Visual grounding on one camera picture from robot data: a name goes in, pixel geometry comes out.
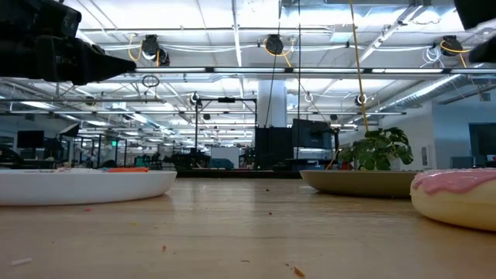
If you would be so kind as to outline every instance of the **white bowl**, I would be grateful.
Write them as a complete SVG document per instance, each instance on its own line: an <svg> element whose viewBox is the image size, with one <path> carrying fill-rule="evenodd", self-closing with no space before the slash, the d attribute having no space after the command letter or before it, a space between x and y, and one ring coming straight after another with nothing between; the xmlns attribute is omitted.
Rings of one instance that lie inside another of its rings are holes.
<svg viewBox="0 0 496 279"><path fill-rule="evenodd" d="M0 170L0 205L75 205L149 198L169 191L176 174Z"/></svg>

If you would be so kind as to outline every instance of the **table surface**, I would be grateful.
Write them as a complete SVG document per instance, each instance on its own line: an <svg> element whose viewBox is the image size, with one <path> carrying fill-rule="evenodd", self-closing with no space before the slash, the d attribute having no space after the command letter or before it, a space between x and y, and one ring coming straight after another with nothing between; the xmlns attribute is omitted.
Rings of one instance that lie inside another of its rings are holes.
<svg viewBox="0 0 496 279"><path fill-rule="evenodd" d="M493 233L301 180L178 179L139 201L0 207L2 279L298 278L293 265L307 278L485 279L494 263Z"/></svg>

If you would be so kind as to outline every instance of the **donut with pink icing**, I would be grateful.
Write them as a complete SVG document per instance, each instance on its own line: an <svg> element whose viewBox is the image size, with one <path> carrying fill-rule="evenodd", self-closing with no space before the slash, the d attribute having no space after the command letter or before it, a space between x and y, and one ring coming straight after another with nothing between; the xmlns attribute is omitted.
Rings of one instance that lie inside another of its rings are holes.
<svg viewBox="0 0 496 279"><path fill-rule="evenodd" d="M428 170L415 176L412 204L441 222L496 231L496 169Z"/></svg>

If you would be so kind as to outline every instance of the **pink frosting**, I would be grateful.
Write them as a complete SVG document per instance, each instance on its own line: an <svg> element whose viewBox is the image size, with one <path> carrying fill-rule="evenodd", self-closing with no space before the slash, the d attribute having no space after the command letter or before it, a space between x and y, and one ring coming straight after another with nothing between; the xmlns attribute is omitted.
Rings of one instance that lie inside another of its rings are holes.
<svg viewBox="0 0 496 279"><path fill-rule="evenodd" d="M428 170L415 175L412 187L417 190L421 185L428 195L434 195L438 191L463 194L492 180L496 180L496 168Z"/></svg>

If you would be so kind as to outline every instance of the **potted plant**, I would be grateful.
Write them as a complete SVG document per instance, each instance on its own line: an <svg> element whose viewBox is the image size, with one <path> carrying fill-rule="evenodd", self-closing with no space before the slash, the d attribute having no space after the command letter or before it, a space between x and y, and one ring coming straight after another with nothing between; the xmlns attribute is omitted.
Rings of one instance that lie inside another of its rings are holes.
<svg viewBox="0 0 496 279"><path fill-rule="evenodd" d="M365 133L365 138L343 148L339 159L358 161L360 169L390 171L391 161L401 160L403 164L413 162L412 148L403 130L393 127Z"/></svg>

